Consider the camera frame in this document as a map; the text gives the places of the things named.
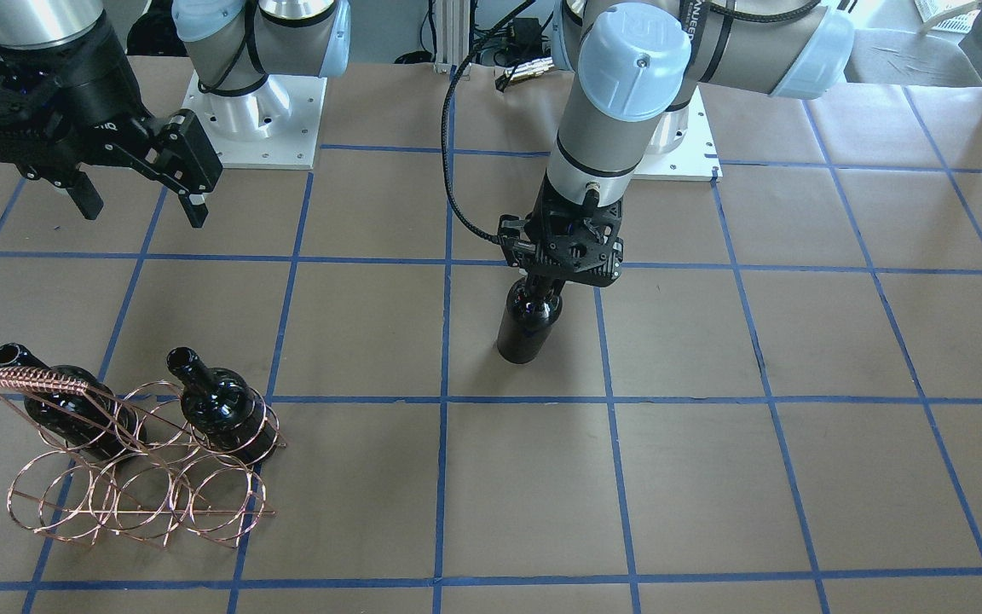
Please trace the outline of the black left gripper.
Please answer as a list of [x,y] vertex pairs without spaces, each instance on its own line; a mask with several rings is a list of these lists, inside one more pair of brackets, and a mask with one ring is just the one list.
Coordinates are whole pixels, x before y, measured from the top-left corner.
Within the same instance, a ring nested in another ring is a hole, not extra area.
[[592,287],[615,283],[624,256],[623,199],[600,206],[599,190],[583,191],[577,205],[543,178],[534,209],[523,220],[502,215],[498,238],[506,262],[531,275]]

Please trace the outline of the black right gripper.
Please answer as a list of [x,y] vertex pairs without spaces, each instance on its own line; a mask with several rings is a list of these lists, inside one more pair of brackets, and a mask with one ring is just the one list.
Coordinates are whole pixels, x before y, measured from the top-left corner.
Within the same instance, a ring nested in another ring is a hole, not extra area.
[[83,166],[132,168],[180,195],[192,229],[222,174],[191,110],[149,112],[101,9],[0,9],[0,163],[65,191],[89,221],[104,200]]

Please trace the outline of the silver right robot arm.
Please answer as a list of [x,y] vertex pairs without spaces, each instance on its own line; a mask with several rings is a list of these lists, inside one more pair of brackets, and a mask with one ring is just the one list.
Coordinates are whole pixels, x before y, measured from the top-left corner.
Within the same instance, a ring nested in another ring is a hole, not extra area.
[[211,130],[280,135],[296,116],[280,78],[334,78],[349,57],[346,1],[176,1],[176,37],[206,110],[153,115],[101,1],[0,1],[0,163],[65,190],[87,220],[101,196],[82,165],[124,167],[205,223],[222,174]]

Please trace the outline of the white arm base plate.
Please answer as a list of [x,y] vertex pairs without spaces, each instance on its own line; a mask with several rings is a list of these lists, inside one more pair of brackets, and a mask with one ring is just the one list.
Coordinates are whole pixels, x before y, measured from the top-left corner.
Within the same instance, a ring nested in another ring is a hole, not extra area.
[[633,177],[642,180],[709,182],[722,177],[702,93],[689,105],[664,113]]
[[315,166],[327,78],[269,75],[241,97],[204,94],[192,74],[183,107],[199,116],[226,170],[301,170]]

